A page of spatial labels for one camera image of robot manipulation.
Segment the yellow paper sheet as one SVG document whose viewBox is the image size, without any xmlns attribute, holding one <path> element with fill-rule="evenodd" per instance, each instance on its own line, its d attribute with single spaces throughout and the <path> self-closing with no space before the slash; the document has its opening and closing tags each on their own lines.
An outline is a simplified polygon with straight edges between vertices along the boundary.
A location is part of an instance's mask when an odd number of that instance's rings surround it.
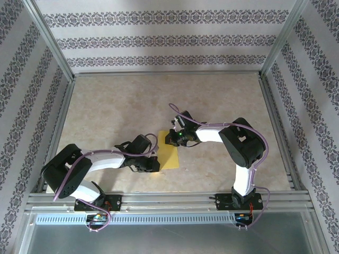
<svg viewBox="0 0 339 254">
<path fill-rule="evenodd" d="M 165 143 L 165 137 L 168 134 L 169 131 L 158 132 L 157 156 L 160 170 L 178 169 L 180 167 L 177 147 Z"/>
</svg>

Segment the grey metal sheet panel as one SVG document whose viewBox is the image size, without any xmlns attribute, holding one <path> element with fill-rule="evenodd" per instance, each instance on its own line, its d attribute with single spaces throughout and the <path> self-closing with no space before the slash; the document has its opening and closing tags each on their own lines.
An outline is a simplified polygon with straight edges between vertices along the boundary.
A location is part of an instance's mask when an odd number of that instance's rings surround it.
<svg viewBox="0 0 339 254">
<path fill-rule="evenodd" d="M 37 225 L 42 214 L 30 216 L 15 254 L 332 254 L 307 211 L 266 213 L 249 229 L 110 224 L 98 233 L 85 225 Z"/>
</svg>

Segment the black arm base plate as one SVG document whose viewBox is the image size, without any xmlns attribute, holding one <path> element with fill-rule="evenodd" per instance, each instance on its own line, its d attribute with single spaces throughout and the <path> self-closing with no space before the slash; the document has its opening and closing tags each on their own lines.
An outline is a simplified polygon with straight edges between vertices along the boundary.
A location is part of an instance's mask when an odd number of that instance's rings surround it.
<svg viewBox="0 0 339 254">
<path fill-rule="evenodd" d="M 252 204 L 255 211 L 263 208 L 262 197 L 259 193 L 254 194 L 249 200 L 241 202 L 240 197 L 233 194 L 216 194 L 214 196 L 217 211 L 240 211 L 250 210 Z"/>
<path fill-rule="evenodd" d="M 122 195 L 102 194 L 93 203 L 91 203 L 91 205 L 87 205 L 77 199 L 74 205 L 74 211 L 75 212 L 100 211 L 98 208 L 93 207 L 94 205 L 109 212 L 110 211 L 118 212 L 120 211 L 121 203 Z"/>
</svg>

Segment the aluminium frame rail at bases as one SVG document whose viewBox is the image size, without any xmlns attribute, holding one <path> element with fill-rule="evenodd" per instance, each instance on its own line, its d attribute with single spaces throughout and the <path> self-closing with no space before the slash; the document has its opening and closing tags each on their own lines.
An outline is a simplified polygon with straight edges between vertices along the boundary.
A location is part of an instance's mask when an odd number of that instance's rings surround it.
<svg viewBox="0 0 339 254">
<path fill-rule="evenodd" d="M 125 193 L 122 194 L 120 212 L 131 214 L 217 213 L 213 193 Z M 25 213 L 72 213 L 75 199 L 52 200 L 52 194 L 31 194 Z M 314 205 L 307 191 L 272 192 L 267 212 L 313 212 Z"/>
</svg>

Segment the aluminium rail along wall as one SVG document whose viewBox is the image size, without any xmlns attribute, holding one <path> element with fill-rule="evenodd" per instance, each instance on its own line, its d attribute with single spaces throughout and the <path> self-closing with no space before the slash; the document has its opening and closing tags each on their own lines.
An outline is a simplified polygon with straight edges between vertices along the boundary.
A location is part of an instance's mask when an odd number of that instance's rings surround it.
<svg viewBox="0 0 339 254">
<path fill-rule="evenodd" d="M 74 77 L 104 77 L 104 76 L 165 76 L 165 75 L 242 75 L 256 74 L 259 71 L 123 71 L 123 72 L 84 72 L 75 74 Z"/>
</svg>

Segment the aluminium side rail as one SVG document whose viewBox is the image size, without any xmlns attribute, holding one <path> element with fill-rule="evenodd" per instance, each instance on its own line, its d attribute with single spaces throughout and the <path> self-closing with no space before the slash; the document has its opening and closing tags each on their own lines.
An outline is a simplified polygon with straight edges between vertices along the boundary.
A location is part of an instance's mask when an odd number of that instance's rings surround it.
<svg viewBox="0 0 339 254">
<path fill-rule="evenodd" d="M 35 161 L 36 174 L 34 175 L 35 179 L 33 180 L 32 193 L 41 193 L 44 191 L 44 181 L 41 178 L 41 170 L 57 153 L 70 98 L 74 89 L 74 83 L 75 78 L 70 80 L 65 87 L 62 87 L 53 103 Z"/>
<path fill-rule="evenodd" d="M 288 141 L 285 137 L 279 110 L 276 108 L 274 97 L 271 95 L 269 86 L 263 78 L 259 77 L 258 82 L 264 97 L 286 175 L 290 183 L 290 188 L 293 191 L 306 191 L 307 188 L 302 183 L 293 156 L 290 154 Z"/>
</svg>

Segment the aluminium corner post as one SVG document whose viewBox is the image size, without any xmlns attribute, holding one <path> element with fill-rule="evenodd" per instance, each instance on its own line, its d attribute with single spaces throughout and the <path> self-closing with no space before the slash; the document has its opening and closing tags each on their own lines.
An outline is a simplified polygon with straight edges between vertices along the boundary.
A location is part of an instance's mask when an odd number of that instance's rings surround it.
<svg viewBox="0 0 339 254">
<path fill-rule="evenodd" d="M 289 13 L 286 22 L 284 23 L 278 37 L 276 38 L 275 43 L 273 44 L 272 49 L 270 50 L 261 70 L 260 78 L 263 79 L 265 75 L 270 71 L 271 67 L 274 64 L 274 61 L 278 57 L 280 50 L 283 48 L 283 45 L 287 41 L 293 27 L 296 22 L 299 20 L 303 10 L 308 4 L 309 0 L 296 0 L 291 12 Z"/>
<path fill-rule="evenodd" d="M 57 40 L 54 38 L 50 28 L 48 27 L 41 11 L 38 8 L 35 0 L 22 0 L 24 6 L 27 8 L 30 13 L 33 22 L 36 24 L 37 28 L 40 31 L 46 45 L 51 50 L 53 56 L 55 57 L 58 65 L 61 67 L 63 73 L 65 74 L 68 81 L 74 79 L 74 73 L 72 72 L 64 54 L 62 53 Z"/>
</svg>

